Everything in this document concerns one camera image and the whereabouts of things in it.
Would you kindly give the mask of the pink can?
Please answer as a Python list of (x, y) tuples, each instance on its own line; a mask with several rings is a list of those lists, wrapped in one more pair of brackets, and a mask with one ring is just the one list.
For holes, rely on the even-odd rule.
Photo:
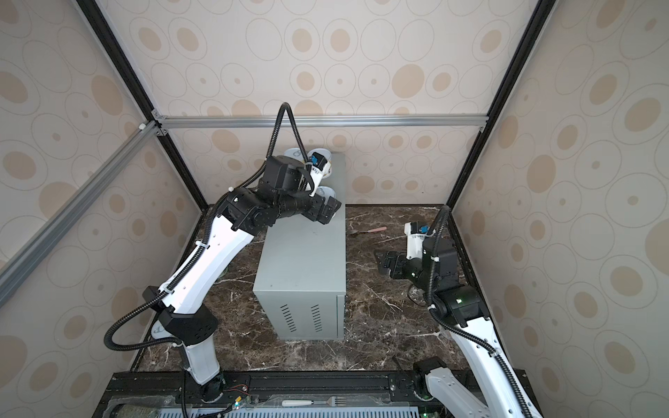
[(336, 198), (336, 191), (329, 186), (319, 186), (316, 194), (324, 198), (325, 201), (328, 201), (330, 198)]

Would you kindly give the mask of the yellow can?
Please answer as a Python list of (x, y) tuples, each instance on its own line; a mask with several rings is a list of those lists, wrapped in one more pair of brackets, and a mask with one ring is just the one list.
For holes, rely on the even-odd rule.
[(284, 152), (284, 156), (294, 158), (295, 160), (303, 161), (303, 155), (299, 148), (289, 148)]
[(308, 153), (313, 172), (319, 172), (327, 178), (332, 172), (332, 153), (326, 148), (315, 148)]

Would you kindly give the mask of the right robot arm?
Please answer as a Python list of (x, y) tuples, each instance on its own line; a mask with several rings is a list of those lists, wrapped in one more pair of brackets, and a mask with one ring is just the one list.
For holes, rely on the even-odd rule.
[(444, 235), (450, 217), (451, 209), (442, 206), (431, 224), (405, 225), (405, 251), (375, 253), (380, 274), (408, 280), (423, 292), (430, 318), (459, 346), (480, 391), (475, 395), (433, 357), (414, 365), (416, 397), (440, 402), (453, 417), (539, 417), (503, 352), (482, 295), (458, 277), (457, 249)]

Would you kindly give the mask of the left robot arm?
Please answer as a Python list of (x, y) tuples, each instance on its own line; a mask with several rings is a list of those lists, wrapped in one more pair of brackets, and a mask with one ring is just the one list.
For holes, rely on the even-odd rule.
[[(193, 252), (163, 284), (146, 289), (144, 304), (111, 325), (104, 345), (116, 352), (173, 345), (181, 353), (184, 371), (200, 386), (206, 399), (218, 399), (222, 374), (214, 333), (219, 322), (204, 299), (235, 256), (278, 219), (301, 215), (323, 225), (332, 221), (341, 201), (317, 193), (330, 170), (329, 157), (307, 152), (292, 108), (283, 103), (261, 168), (220, 197), (205, 219), (203, 238), (196, 242)], [(116, 332), (148, 309), (157, 314), (162, 327), (159, 334), (140, 343), (116, 343)]]

